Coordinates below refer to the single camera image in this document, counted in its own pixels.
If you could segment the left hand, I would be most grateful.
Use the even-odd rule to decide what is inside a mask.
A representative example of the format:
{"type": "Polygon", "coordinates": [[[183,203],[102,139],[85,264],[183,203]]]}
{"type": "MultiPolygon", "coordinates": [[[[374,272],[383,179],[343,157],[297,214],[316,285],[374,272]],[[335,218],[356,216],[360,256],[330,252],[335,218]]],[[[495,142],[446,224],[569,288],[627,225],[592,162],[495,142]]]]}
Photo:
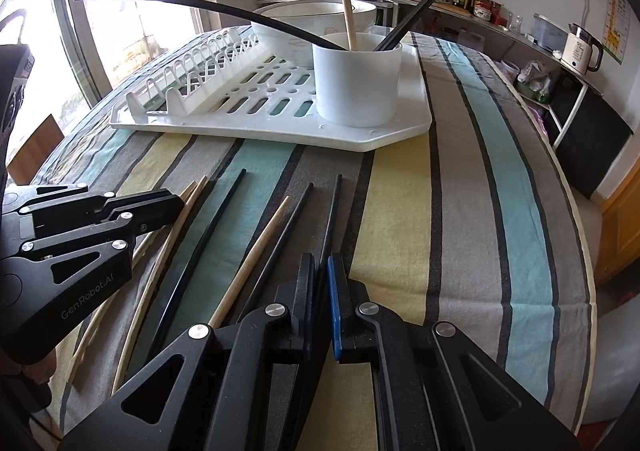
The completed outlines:
{"type": "Polygon", "coordinates": [[[56,350],[53,349],[41,361],[35,364],[23,365],[18,364],[0,351],[0,373],[3,375],[19,375],[23,374],[27,379],[31,379],[36,384],[41,385],[49,382],[54,375],[58,359],[56,359],[56,350]]]}

